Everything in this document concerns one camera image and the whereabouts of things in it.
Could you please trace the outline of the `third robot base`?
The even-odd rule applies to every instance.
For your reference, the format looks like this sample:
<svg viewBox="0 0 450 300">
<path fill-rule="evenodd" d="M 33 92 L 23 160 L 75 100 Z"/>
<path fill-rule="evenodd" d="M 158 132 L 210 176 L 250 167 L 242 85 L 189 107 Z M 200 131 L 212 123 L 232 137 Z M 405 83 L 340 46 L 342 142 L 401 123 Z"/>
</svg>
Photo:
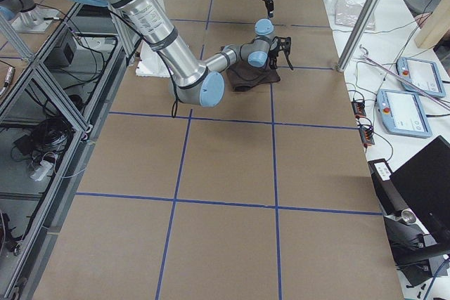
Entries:
<svg viewBox="0 0 450 300">
<path fill-rule="evenodd" d="M 44 33 L 60 19 L 58 14 L 59 10 L 42 8 L 34 0 L 1 0 L 1 16 L 20 33 Z"/>
</svg>

